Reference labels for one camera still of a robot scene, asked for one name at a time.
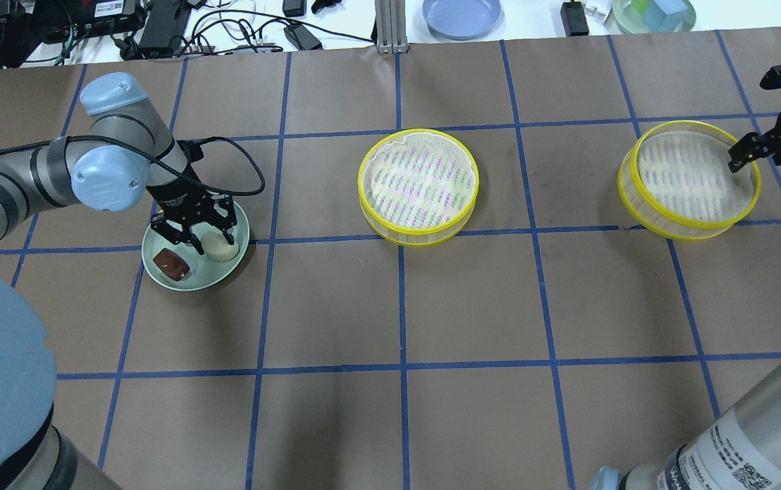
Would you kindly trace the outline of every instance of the round basket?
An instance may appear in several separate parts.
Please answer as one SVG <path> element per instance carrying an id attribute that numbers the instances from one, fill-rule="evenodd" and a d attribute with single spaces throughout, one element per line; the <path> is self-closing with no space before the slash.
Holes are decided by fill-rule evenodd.
<path id="1" fill-rule="evenodd" d="M 617 174 L 620 199 L 643 226 L 674 240 L 720 235 L 754 208 L 760 170 L 727 167 L 736 139 L 698 121 L 671 121 L 643 134 Z"/>
<path id="2" fill-rule="evenodd" d="M 357 176 L 369 225 L 390 242 L 411 247 L 456 235 L 472 215 L 479 183 L 468 149 L 433 129 L 385 137 L 366 153 Z"/>

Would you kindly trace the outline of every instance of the metal bracket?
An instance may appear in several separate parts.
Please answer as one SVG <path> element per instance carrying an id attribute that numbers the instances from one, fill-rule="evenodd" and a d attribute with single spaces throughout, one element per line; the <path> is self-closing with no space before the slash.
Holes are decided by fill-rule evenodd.
<path id="1" fill-rule="evenodd" d="M 405 35 L 405 0 L 375 0 L 375 27 L 378 52 L 409 52 L 409 38 Z"/>

